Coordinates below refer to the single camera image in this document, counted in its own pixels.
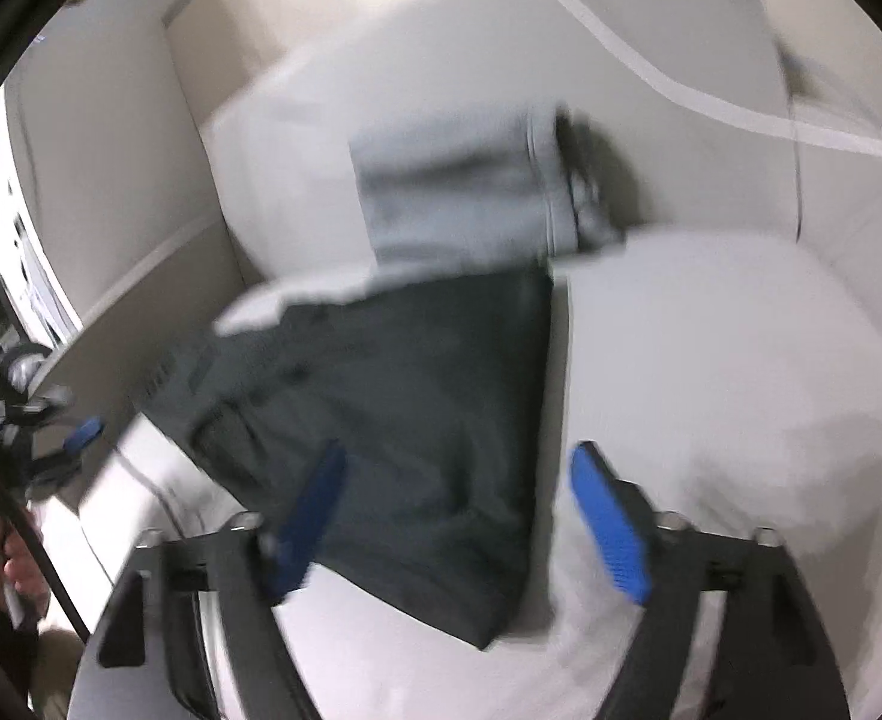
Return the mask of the person's left hand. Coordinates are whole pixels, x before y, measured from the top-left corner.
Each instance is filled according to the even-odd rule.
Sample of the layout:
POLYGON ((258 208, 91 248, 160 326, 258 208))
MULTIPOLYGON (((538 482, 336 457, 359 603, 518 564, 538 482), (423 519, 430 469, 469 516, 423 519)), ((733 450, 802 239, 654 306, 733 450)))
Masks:
POLYGON ((0 518, 0 613, 8 613, 7 587, 13 587, 23 600, 31 601, 39 619, 47 616, 50 606, 47 580, 26 541, 4 518, 0 518))

